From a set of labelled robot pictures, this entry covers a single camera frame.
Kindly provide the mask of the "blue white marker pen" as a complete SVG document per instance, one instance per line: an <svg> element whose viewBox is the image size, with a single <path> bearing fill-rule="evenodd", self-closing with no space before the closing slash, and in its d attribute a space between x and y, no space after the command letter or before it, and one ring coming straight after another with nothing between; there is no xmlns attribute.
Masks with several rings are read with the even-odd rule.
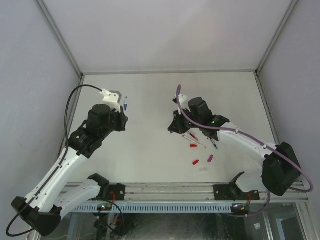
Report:
<svg viewBox="0 0 320 240"><path fill-rule="evenodd" d="M124 111L127 111L127 108L128 108L128 97L126 96L123 102Z"/></svg>

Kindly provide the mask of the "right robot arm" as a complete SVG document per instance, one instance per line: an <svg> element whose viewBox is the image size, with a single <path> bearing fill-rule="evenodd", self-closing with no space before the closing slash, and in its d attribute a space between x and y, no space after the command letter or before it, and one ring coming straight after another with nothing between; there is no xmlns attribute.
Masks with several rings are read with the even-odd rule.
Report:
<svg viewBox="0 0 320 240"><path fill-rule="evenodd" d="M290 144L269 143L252 137L228 118L213 114L201 97L188 99L180 94L173 102L178 109L173 112L169 132L183 135L190 129L199 129L207 138L241 150L260 165L259 170L240 172L229 182L233 200L256 190L283 196L301 176L299 161Z"/></svg>

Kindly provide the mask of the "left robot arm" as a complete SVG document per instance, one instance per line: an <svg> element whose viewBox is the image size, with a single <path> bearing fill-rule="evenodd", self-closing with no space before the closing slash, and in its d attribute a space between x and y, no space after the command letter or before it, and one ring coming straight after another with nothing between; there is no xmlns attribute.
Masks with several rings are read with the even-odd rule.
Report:
<svg viewBox="0 0 320 240"><path fill-rule="evenodd" d="M73 190L66 193L62 190L70 176L90 159L112 132L126 130L127 122L123 108L116 110L106 104L94 105L87 119L70 135L61 155L41 182L25 197L14 198L11 206L16 216L46 237L82 203L108 197L110 182L98 173L90 175Z"/></svg>

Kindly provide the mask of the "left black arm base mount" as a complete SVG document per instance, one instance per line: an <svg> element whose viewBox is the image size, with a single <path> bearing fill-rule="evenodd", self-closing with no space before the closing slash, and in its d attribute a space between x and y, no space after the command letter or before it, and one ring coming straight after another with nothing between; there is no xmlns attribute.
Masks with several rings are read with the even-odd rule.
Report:
<svg viewBox="0 0 320 240"><path fill-rule="evenodd" d="M110 184L106 199L108 201L123 201L125 199L126 186L121 183Z"/></svg>

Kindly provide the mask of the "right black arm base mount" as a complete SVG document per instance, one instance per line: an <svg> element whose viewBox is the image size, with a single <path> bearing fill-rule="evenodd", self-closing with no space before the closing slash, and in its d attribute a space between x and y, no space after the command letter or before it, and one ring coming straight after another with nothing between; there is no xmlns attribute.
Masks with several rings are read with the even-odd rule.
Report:
<svg viewBox="0 0 320 240"><path fill-rule="evenodd" d="M213 185L214 199L216 201L252 201L260 200L260 193L258 190L253 190L248 193L240 190L232 191L229 184L215 184Z"/></svg>

